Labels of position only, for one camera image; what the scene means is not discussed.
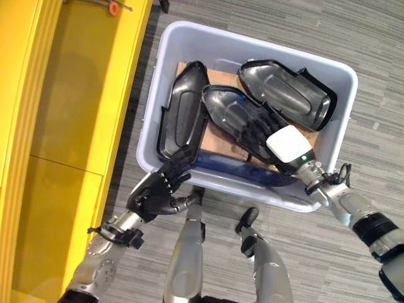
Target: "yellow cabinet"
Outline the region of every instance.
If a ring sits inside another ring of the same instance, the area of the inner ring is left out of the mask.
[[[0,302],[55,302],[100,223],[152,5],[121,2],[0,1]]]

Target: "gray carpet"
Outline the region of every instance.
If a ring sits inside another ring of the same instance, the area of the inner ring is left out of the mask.
[[[401,0],[171,0],[152,8],[122,133],[105,218],[120,212],[144,176],[136,162],[153,65],[164,28],[177,20],[222,28],[345,62],[359,89],[338,167],[403,227],[403,3]],[[181,191],[186,193],[189,186]],[[393,302],[377,277],[380,264],[327,209],[294,213],[207,191],[204,198],[204,295],[254,302],[253,267],[239,251],[236,220],[250,206],[255,227],[281,254],[297,303]],[[165,272],[184,214],[144,226],[145,244],[129,250],[101,302],[161,302]]]

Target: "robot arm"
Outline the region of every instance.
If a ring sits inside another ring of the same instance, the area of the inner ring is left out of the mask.
[[[333,184],[319,162],[307,162],[297,173],[307,186],[306,193],[352,229],[383,264],[381,281],[397,301],[404,302],[403,231],[345,183]]]
[[[299,175],[306,193],[329,208],[336,219],[352,229],[381,262],[380,279],[393,297],[404,302],[404,233],[369,200],[349,187],[347,179],[327,174],[315,158],[309,142],[294,126],[275,132],[266,140],[277,167]]]
[[[157,215],[171,215],[185,210],[198,200],[192,197],[173,198],[182,182],[191,175],[190,154],[179,150],[162,168],[147,174],[133,189],[127,210],[97,228],[87,247],[84,260],[78,265],[59,303],[97,303],[110,287],[117,265],[128,247],[139,249],[143,243],[140,227]]]

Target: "blue plastic part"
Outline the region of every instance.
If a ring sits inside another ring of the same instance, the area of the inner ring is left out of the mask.
[[[194,163],[195,167],[234,175],[264,187],[287,186],[298,179],[280,172],[274,172],[248,162],[200,151]]]

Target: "white plastic bin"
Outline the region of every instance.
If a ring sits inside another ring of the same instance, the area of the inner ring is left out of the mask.
[[[346,64],[212,27],[178,21],[169,25],[161,38],[157,64],[150,85],[136,157],[147,172],[162,165],[157,154],[157,137],[161,107],[169,101],[178,62],[199,60],[207,68],[236,73],[248,59],[273,59],[298,71],[309,72],[338,95],[335,113],[328,125],[319,132],[314,151],[328,172],[335,168],[336,159],[357,91],[355,71]],[[294,211],[309,212],[319,207],[304,193],[301,182],[266,189],[232,175],[212,170],[194,169],[188,183],[208,189],[255,199]]]

